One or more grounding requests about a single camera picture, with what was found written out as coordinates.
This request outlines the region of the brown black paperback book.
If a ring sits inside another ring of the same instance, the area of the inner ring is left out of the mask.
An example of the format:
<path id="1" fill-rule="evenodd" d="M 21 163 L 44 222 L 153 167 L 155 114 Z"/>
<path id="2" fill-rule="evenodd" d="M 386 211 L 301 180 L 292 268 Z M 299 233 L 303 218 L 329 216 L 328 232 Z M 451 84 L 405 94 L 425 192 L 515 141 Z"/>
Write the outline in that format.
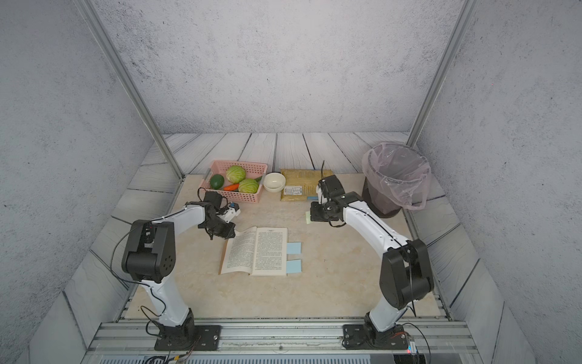
<path id="1" fill-rule="evenodd" d="M 227 241 L 221 275 L 242 272 L 250 276 L 285 276 L 288 230 L 251 227 Z"/>

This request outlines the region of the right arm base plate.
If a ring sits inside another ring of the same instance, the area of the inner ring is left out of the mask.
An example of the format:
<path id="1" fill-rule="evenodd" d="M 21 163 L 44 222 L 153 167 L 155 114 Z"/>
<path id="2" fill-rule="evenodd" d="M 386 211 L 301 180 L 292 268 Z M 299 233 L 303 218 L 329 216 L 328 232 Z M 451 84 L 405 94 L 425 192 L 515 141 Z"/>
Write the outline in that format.
<path id="1" fill-rule="evenodd" d="M 385 332 L 368 324 L 344 325 L 342 346 L 347 350 L 410 350 L 409 335 L 402 325 Z"/>

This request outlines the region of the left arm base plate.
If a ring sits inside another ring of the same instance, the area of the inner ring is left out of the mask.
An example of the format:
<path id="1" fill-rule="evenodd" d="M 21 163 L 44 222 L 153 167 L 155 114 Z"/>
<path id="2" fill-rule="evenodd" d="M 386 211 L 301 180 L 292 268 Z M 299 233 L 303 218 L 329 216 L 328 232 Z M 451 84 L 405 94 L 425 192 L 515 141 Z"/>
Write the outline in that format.
<path id="1" fill-rule="evenodd" d="M 221 336 L 220 325 L 163 326 L 155 351 L 215 351 Z"/>

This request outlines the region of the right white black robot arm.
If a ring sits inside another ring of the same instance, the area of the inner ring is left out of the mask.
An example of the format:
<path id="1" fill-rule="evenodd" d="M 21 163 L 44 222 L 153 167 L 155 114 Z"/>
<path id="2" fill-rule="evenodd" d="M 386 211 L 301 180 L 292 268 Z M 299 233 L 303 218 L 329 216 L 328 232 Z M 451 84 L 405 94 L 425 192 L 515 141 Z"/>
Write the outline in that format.
<path id="1" fill-rule="evenodd" d="M 398 321 L 414 302 L 434 289 L 426 244 L 397 233 L 353 193 L 312 202 L 310 219 L 352 227 L 380 257 L 380 301 L 365 315 L 363 324 L 343 326 L 343 347 L 411 350 L 409 334 Z"/>

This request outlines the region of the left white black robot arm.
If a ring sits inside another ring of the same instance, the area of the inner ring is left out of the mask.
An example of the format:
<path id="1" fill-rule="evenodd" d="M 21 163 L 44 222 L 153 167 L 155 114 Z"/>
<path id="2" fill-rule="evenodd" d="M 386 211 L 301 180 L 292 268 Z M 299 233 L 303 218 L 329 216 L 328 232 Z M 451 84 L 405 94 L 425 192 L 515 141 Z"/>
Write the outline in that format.
<path id="1" fill-rule="evenodd" d="M 153 220 L 136 220 L 128 234 L 122 270 L 144 286 L 157 310 L 156 350 L 186 350 L 195 345 L 200 330 L 174 280 L 176 237 L 198 227 L 210 238 L 235 237 L 232 220 L 240 214 L 237 203 L 208 191 L 201 201 L 188 202 L 179 211 Z"/>

